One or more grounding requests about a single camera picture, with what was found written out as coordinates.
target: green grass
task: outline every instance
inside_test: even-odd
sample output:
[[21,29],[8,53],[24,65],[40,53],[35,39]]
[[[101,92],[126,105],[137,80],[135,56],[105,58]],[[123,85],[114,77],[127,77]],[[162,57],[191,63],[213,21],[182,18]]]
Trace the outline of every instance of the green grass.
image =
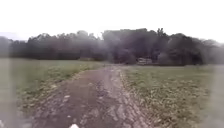
[[210,95],[210,67],[140,67],[126,69],[128,88],[149,110],[159,128],[194,128]]
[[11,73],[24,110],[28,110],[57,88],[58,82],[74,74],[105,66],[104,63],[69,60],[11,60]]

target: foliage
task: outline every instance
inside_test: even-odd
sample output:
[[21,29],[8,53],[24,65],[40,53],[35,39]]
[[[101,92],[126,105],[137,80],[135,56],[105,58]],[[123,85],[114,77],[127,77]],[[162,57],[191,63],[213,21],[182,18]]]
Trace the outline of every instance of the foliage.
[[9,55],[46,60],[86,58],[127,64],[145,58],[150,59],[153,64],[182,66],[224,63],[220,59],[224,55],[223,46],[218,46],[215,41],[200,40],[181,33],[167,35],[163,28],[157,31],[145,28],[107,30],[102,33],[102,38],[85,31],[54,36],[43,33],[30,37],[28,41],[4,42],[5,39],[0,40],[1,57]]

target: overcast sky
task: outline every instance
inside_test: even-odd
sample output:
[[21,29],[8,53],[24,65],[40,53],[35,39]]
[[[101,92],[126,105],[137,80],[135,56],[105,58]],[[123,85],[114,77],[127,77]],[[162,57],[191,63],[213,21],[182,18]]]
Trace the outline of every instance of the overcast sky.
[[222,0],[0,0],[0,34],[100,33],[106,29],[164,28],[168,34],[224,42]]

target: field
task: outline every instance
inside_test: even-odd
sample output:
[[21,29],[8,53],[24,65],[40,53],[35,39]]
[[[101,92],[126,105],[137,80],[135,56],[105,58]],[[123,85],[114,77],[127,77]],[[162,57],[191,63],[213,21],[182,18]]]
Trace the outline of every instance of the field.
[[69,60],[10,60],[11,78],[22,108],[32,108],[36,101],[57,88],[57,83],[74,74],[105,66],[105,63]]
[[[106,65],[92,61],[1,59],[0,101],[14,101],[18,94],[20,107],[30,110],[61,81]],[[149,110],[148,118],[155,127],[210,128],[217,127],[217,122],[220,127],[224,125],[224,67],[128,66],[124,71],[125,87]]]
[[194,128],[206,117],[213,68],[134,66],[126,77],[128,89],[149,109],[155,127]]

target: vegetation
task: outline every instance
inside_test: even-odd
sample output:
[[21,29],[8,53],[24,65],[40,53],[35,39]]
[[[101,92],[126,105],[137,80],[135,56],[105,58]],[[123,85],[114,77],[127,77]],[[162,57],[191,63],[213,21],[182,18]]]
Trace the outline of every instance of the vegetation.
[[65,60],[11,60],[14,85],[21,98],[22,107],[28,110],[46,94],[57,88],[57,83],[74,74],[102,67],[99,62]]
[[152,65],[220,64],[223,46],[213,40],[202,40],[181,33],[167,35],[163,29],[105,31],[102,38],[85,31],[50,36],[40,34],[28,41],[6,42],[0,38],[0,55],[46,60],[108,60],[134,64],[139,58]]
[[159,128],[194,128],[210,95],[211,67],[133,67],[128,89],[149,109]]

